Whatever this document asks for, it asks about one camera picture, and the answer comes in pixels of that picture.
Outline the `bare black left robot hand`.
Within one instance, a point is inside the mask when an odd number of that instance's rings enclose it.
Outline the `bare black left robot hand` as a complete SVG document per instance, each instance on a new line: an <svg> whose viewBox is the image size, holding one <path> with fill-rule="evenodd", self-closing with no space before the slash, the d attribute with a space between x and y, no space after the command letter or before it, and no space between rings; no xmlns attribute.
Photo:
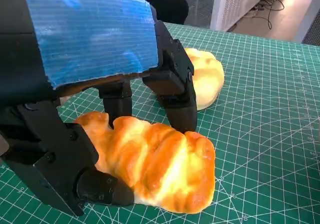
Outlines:
<svg viewBox="0 0 320 224"><path fill-rule="evenodd" d="M109 124L132 114L130 80L156 93L173 128L197 125L193 65L145 0L0 0L0 157L44 204L83 215L134 194L95 168L84 129L60 99L98 89Z"/></svg>

